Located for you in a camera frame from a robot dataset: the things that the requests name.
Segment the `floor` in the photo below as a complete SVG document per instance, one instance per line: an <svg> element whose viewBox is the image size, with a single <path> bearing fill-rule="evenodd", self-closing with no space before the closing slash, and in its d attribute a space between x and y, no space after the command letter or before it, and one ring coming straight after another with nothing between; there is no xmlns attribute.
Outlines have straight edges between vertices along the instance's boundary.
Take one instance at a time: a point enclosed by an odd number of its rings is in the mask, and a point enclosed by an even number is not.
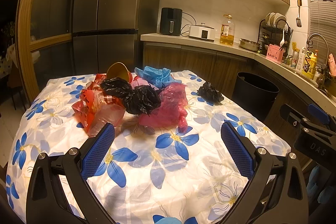
<svg viewBox="0 0 336 224"><path fill-rule="evenodd" d="M16 110L10 96L0 103L0 165L2 167L8 162L13 140L25 112L18 93L14 95L14 101Z"/></svg>

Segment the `wooden door frame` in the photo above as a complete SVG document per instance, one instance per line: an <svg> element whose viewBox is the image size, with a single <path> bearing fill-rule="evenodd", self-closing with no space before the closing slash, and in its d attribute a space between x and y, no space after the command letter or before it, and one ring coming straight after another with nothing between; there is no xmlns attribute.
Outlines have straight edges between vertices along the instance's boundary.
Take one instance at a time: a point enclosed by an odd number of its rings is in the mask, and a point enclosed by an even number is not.
<svg viewBox="0 0 336 224"><path fill-rule="evenodd" d="M72 40L72 34L66 33L54 37L39 39L31 43L30 24L33 0L18 0L16 9L16 58L21 75L22 85L30 102L40 93L34 71L31 52L55 44Z"/></svg>

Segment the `blue gripper pad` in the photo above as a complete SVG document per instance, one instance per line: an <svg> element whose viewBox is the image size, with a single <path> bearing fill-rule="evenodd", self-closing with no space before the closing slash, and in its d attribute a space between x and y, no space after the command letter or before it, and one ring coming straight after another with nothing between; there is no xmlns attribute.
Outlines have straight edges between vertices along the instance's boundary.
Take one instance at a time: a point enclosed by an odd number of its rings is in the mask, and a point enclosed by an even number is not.
<svg viewBox="0 0 336 224"><path fill-rule="evenodd" d="M254 161L241 142L241 138L245 137L241 137L230 122L222 124L220 134L240 174L250 180L254 175Z"/></svg>
<svg viewBox="0 0 336 224"><path fill-rule="evenodd" d="M322 124L328 125L330 122L329 116L322 109L317 107L316 105L309 104L308 105L308 113L317 118Z"/></svg>
<svg viewBox="0 0 336 224"><path fill-rule="evenodd" d="M87 178L94 176L111 144L113 143L114 137L115 131L113 124L107 124L97 134L95 137L97 138L95 143L82 160L81 175L83 180L87 180Z"/></svg>

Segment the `stainless steel refrigerator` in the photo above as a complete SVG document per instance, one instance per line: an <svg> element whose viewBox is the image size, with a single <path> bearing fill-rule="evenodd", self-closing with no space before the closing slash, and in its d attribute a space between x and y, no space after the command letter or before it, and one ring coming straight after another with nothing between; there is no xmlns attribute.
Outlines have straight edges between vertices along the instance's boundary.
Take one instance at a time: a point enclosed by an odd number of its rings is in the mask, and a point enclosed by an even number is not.
<svg viewBox="0 0 336 224"><path fill-rule="evenodd" d="M142 66L140 35L157 30L159 0L74 0L76 74L105 73L115 62Z"/></svg>

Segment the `slotted turner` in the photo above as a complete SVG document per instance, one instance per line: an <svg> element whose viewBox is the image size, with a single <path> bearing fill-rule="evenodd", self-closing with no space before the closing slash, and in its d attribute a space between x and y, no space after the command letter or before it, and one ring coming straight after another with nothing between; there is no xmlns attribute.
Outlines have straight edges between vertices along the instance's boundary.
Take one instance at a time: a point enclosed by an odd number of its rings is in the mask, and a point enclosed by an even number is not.
<svg viewBox="0 0 336 224"><path fill-rule="evenodd" d="M297 0L297 5L299 7L299 14L298 14L298 16L296 18L296 26L302 27L301 19L300 19L300 6L302 6L302 0Z"/></svg>

